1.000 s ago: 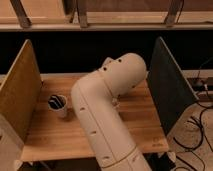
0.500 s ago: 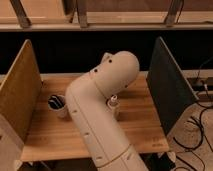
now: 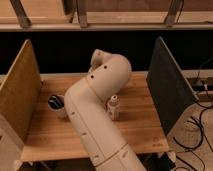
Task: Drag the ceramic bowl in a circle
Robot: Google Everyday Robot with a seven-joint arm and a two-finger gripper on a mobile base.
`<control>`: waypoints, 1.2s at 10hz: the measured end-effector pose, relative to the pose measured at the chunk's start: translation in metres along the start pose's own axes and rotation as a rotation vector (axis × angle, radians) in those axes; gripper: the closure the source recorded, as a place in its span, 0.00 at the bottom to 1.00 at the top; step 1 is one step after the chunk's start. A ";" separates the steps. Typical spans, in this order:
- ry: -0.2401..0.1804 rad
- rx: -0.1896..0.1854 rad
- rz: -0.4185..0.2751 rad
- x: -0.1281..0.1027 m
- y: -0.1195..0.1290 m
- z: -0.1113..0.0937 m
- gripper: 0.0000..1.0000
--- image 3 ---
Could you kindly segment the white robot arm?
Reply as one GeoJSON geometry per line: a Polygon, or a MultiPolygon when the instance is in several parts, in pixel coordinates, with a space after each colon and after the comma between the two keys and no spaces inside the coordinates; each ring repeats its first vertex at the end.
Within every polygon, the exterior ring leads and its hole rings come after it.
{"type": "Polygon", "coordinates": [[[65,93],[64,106],[96,171],[146,171],[106,110],[131,77],[128,59],[96,49],[90,72],[65,93]]]}

